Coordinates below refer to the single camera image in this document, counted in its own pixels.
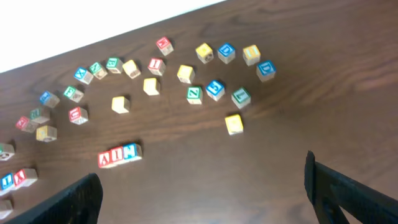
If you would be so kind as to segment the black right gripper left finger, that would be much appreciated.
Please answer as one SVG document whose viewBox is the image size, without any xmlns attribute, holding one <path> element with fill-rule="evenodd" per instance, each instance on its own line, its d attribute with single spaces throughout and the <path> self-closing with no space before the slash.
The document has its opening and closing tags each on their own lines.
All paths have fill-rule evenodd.
<svg viewBox="0 0 398 224">
<path fill-rule="evenodd" d="M 88 174 L 8 224 L 97 224 L 102 200 L 100 178 Z"/>
</svg>

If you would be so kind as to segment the red letter A block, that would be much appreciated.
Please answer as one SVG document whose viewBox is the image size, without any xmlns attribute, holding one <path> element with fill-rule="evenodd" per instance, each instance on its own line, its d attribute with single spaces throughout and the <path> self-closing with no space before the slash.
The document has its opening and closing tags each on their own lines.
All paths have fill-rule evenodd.
<svg viewBox="0 0 398 224">
<path fill-rule="evenodd" d="M 97 159 L 100 169 L 107 169 L 113 166 L 111 162 L 111 153 L 109 151 L 100 152 Z"/>
</svg>

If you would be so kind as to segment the blue number 2 block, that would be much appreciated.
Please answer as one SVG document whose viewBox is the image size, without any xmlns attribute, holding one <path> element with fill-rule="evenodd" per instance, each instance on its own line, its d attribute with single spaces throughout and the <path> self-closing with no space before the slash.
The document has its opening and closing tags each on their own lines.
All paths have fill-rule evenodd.
<svg viewBox="0 0 398 224">
<path fill-rule="evenodd" d="M 139 144 L 132 143 L 123 146 L 124 162 L 132 162 L 142 159 L 142 149 Z"/>
</svg>

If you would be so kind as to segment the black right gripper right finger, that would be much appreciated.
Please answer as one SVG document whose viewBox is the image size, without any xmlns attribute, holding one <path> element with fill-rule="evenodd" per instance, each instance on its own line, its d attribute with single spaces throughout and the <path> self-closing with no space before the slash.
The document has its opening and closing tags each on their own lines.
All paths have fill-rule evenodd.
<svg viewBox="0 0 398 224">
<path fill-rule="evenodd" d="M 304 186 L 320 223 L 348 223 L 343 210 L 361 223 L 397 223 L 397 200 L 317 162 L 312 151 Z"/>
</svg>

